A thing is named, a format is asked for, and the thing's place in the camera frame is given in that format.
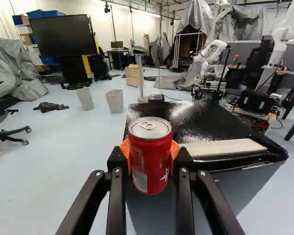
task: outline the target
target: soda can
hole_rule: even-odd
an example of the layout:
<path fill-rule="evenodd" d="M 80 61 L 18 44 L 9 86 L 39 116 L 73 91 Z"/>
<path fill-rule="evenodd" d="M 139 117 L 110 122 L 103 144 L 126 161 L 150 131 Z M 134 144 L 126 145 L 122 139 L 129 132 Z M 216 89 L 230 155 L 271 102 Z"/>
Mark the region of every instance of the soda can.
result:
<path fill-rule="evenodd" d="M 128 126 L 130 162 L 135 187 L 157 194 L 168 183 L 171 124 L 159 117 L 142 117 Z"/>

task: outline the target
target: large tv screen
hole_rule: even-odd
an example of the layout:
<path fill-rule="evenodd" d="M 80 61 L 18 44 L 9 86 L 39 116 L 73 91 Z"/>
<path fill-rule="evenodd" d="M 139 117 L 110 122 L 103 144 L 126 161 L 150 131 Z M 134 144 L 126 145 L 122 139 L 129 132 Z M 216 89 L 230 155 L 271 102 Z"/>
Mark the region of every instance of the large tv screen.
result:
<path fill-rule="evenodd" d="M 41 55 L 95 54 L 87 15 L 29 19 Z"/>

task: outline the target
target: gray floor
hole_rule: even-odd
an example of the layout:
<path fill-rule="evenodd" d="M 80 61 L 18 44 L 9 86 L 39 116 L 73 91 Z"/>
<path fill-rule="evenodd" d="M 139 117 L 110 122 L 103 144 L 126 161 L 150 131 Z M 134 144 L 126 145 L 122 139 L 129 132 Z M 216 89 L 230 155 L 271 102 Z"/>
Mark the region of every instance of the gray floor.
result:
<path fill-rule="evenodd" d="M 158 70 L 146 69 L 145 76 Z M 145 82 L 145 94 L 159 94 Z M 95 109 L 82 111 L 76 91 L 49 86 L 50 93 L 34 102 L 22 102 L 13 108 L 0 129 L 29 125 L 32 132 L 18 133 L 30 144 L 0 143 L 0 235 L 51 235 L 60 225 L 88 175 L 106 168 L 106 160 L 115 145 L 122 141 L 127 104 L 137 101 L 139 89 L 126 85 L 125 79 L 99 81 L 90 87 Z M 110 114 L 105 93 L 122 89 L 124 113 Z M 189 92 L 163 91 L 172 98 L 191 100 Z M 40 102 L 69 105 L 70 109 L 42 114 L 34 111 Z M 238 215 L 248 235 L 294 235 L 294 136 L 284 136 L 294 122 L 294 109 L 283 121 L 282 129 L 267 135 L 289 151 L 289 159 Z M 108 197 L 103 200 L 91 234 L 105 234 Z M 136 230 L 127 210 L 127 234 Z"/>

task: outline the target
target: white foam block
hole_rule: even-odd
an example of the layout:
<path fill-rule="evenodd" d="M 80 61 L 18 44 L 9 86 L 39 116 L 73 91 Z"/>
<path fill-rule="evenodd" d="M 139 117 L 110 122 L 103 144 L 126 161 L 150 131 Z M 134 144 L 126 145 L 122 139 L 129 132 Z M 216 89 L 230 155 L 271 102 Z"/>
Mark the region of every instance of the white foam block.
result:
<path fill-rule="evenodd" d="M 200 141 L 182 143 L 193 158 L 219 155 L 245 154 L 266 151 L 267 148 L 251 139 L 235 139 L 223 141 Z"/>

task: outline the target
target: pull tab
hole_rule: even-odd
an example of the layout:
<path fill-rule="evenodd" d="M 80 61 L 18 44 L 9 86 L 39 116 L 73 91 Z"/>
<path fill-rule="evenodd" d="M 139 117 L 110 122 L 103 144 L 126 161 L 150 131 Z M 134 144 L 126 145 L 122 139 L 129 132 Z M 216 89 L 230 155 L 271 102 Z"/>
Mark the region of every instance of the pull tab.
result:
<path fill-rule="evenodd" d="M 148 122 L 148 121 L 143 121 L 141 124 L 140 124 L 141 127 L 143 127 L 144 129 L 146 130 L 153 130 L 155 129 L 157 126 L 151 122 Z"/>

